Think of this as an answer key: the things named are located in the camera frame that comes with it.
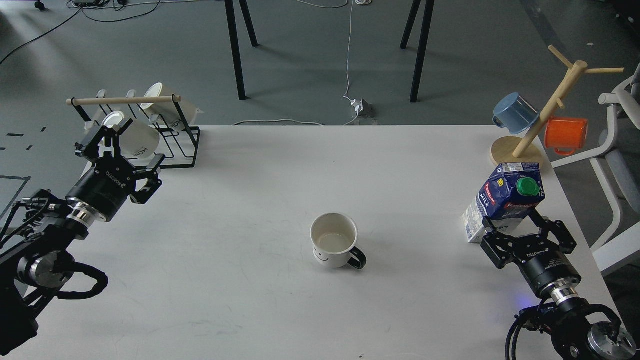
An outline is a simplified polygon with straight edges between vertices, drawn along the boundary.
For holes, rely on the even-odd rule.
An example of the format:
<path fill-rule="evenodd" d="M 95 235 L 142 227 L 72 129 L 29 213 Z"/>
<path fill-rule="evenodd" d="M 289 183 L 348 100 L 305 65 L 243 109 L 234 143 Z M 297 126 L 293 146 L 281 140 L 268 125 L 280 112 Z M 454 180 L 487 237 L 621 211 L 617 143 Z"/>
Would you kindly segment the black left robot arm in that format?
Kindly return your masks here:
<path fill-rule="evenodd" d="M 132 124 L 128 119 L 117 126 L 96 126 L 76 143 L 75 154 L 92 167 L 65 199 L 42 189 L 14 203 L 11 215 L 19 208 L 27 213 L 14 231 L 1 231 L 2 245 L 14 235 L 22 237 L 0 260 L 3 356 L 36 337 L 36 319 L 54 298 L 89 299 L 107 287 L 104 272 L 77 262 L 67 248 L 74 240 L 86 239 L 95 221 L 112 221 L 127 199 L 144 204 L 162 186 L 158 169 L 164 155 L 156 155 L 145 170 L 137 170 L 121 154 L 120 138 Z"/>

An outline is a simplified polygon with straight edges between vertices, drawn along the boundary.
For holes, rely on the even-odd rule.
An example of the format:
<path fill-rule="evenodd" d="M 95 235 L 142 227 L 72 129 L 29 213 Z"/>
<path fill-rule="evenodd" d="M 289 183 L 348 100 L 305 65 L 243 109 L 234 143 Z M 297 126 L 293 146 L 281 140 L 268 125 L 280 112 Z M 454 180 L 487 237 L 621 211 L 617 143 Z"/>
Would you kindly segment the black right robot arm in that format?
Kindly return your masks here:
<path fill-rule="evenodd" d="M 539 305 L 522 309 L 510 326 L 505 358 L 514 360 L 522 330 L 547 334 L 564 360 L 631 360 L 637 353 L 634 338 L 614 310 L 590 304 L 576 292 L 582 278 L 567 259 L 577 243 L 566 225 L 533 210 L 529 218 L 537 234 L 513 236 L 483 218 L 486 234 L 481 248 L 498 269 L 515 264 Z"/>

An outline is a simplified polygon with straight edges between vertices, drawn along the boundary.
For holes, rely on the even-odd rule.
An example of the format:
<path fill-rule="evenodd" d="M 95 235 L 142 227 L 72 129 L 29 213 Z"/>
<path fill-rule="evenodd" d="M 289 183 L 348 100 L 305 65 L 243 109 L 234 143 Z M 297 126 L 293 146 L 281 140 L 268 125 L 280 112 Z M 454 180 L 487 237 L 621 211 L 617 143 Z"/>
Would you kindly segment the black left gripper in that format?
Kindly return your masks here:
<path fill-rule="evenodd" d="M 121 209 L 126 199 L 144 205 L 162 186 L 159 168 L 166 155 L 154 155 L 144 170 L 137 170 L 122 156 L 121 136 L 129 128 L 129 120 L 122 120 L 108 127 L 99 125 L 90 129 L 81 142 L 75 143 L 74 155 L 95 161 L 93 166 L 78 180 L 66 195 L 69 203 L 82 202 L 100 214 L 100 220 L 109 223 Z M 112 148 L 111 155 L 100 157 L 100 145 Z M 135 190 L 134 182 L 146 179 L 146 183 Z"/>

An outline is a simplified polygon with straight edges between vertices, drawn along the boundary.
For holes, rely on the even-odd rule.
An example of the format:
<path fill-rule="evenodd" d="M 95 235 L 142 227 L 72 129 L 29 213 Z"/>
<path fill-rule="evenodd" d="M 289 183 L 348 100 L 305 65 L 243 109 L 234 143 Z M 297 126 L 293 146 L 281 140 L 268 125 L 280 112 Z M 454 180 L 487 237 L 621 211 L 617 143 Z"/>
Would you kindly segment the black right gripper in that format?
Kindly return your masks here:
<path fill-rule="evenodd" d="M 498 231 L 492 220 L 483 216 L 486 234 L 480 247 L 496 269 L 514 262 L 535 296 L 549 299 L 555 289 L 582 281 L 565 255 L 572 254 L 578 244 L 564 222 L 544 218 L 536 209 L 531 210 L 530 219 L 539 229 L 538 235 L 513 236 Z M 548 240 L 549 233 L 558 244 Z"/>

